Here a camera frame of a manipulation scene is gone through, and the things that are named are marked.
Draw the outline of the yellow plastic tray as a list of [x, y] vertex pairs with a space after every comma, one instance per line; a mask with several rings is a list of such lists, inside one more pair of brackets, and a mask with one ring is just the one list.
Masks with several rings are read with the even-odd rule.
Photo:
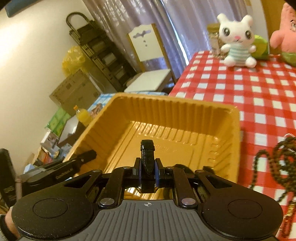
[[216, 102], [143, 94], [115, 94], [76, 141], [66, 159], [94, 150], [94, 160], [80, 174], [93, 169], [110, 173], [132, 166], [140, 157], [140, 143], [154, 142], [154, 156], [164, 166], [182, 164], [191, 170], [210, 166], [237, 182], [240, 163], [238, 108]]

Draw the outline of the open brown box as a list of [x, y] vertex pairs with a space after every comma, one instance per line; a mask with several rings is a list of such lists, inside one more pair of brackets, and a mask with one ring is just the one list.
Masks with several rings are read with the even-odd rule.
[[86, 127], [81, 122], [79, 122], [76, 116], [71, 117], [69, 120], [67, 120], [62, 130], [57, 146], [59, 148], [62, 148], [66, 144], [73, 146], [85, 129]]

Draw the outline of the orange juice bottle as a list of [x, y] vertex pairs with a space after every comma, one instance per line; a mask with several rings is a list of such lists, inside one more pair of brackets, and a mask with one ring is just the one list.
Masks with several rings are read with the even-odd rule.
[[77, 105], [73, 108], [76, 111], [76, 117], [85, 127], [88, 127], [93, 118], [91, 114], [84, 108], [79, 108]]

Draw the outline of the green carton boxes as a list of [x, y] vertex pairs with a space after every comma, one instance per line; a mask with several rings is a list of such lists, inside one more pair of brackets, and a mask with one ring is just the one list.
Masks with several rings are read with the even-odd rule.
[[64, 109], [59, 108], [47, 123], [46, 128], [59, 137], [67, 120], [70, 118], [70, 114], [68, 114]]

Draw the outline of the cardboard box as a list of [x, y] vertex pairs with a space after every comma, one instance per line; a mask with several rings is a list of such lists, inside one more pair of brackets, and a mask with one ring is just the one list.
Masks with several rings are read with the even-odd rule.
[[99, 96], [98, 88], [81, 70], [65, 78], [49, 95], [50, 99], [70, 116], [76, 113], [74, 106], [88, 109]]

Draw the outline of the yellow plastic bag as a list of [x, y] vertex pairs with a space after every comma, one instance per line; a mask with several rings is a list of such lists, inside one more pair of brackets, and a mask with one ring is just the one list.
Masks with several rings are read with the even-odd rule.
[[62, 70], [66, 77], [75, 74], [78, 70], [86, 73], [86, 58], [80, 46], [72, 46], [62, 61]]

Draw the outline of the black folding rack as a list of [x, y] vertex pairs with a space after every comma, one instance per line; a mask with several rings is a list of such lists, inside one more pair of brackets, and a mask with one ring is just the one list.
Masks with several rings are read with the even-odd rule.
[[[87, 24], [78, 29], [73, 27], [71, 19], [74, 16], [84, 18]], [[109, 39], [105, 30], [80, 12], [67, 15], [66, 24], [70, 28], [69, 35], [86, 56], [100, 69], [116, 91], [123, 92], [127, 88], [128, 80], [136, 75], [136, 71], [116, 44]]]

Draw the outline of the white wooden chair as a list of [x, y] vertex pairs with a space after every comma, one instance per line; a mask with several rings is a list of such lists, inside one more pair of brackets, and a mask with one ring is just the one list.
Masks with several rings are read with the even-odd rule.
[[170, 81], [177, 83], [156, 24], [133, 28], [128, 33], [128, 40], [140, 73], [128, 82], [125, 92], [160, 92]]

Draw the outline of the red checkered tablecloth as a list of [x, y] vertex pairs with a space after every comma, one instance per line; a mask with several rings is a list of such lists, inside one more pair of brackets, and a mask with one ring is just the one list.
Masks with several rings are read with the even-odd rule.
[[241, 148], [237, 183], [251, 184], [255, 154], [295, 135], [295, 68], [279, 56], [255, 68], [227, 68], [208, 51], [194, 54], [171, 96], [236, 106]]

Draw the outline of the purple curtain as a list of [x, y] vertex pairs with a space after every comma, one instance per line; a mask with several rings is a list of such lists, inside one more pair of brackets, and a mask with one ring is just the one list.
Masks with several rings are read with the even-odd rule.
[[127, 35], [139, 25], [156, 24], [176, 78], [196, 52], [211, 49], [207, 26], [217, 22], [220, 13], [237, 21], [247, 14], [244, 1], [84, 1], [84, 4], [137, 71], [140, 67]]

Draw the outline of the nut jar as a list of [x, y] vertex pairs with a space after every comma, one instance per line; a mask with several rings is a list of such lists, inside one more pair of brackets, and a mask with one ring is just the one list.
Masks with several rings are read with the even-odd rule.
[[219, 28], [219, 23], [213, 23], [207, 26], [207, 31], [213, 56], [224, 60], [226, 54], [221, 51], [221, 47], [224, 45], [224, 43], [219, 39]]

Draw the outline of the white bunny plush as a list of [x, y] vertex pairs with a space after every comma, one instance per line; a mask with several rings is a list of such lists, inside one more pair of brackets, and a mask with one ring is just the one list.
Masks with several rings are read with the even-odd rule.
[[217, 16], [219, 27], [219, 39], [224, 43], [221, 52], [226, 53], [224, 65], [227, 67], [254, 68], [257, 61], [252, 57], [256, 51], [253, 44], [255, 40], [252, 32], [253, 18], [245, 15], [241, 21], [231, 21], [223, 13]]

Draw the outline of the green tissue pack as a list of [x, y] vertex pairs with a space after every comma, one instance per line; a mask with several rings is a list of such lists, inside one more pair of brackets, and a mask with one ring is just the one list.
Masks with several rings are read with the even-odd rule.
[[267, 60], [269, 57], [268, 42], [260, 35], [254, 35], [255, 39], [253, 44], [256, 46], [256, 51], [252, 53], [252, 57], [256, 60]]

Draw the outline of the pink starfish plush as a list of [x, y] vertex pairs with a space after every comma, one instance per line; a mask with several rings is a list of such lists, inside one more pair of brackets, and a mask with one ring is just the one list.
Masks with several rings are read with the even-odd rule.
[[269, 43], [273, 49], [280, 48], [283, 61], [295, 67], [295, 10], [289, 3], [284, 3], [280, 28], [272, 33]]

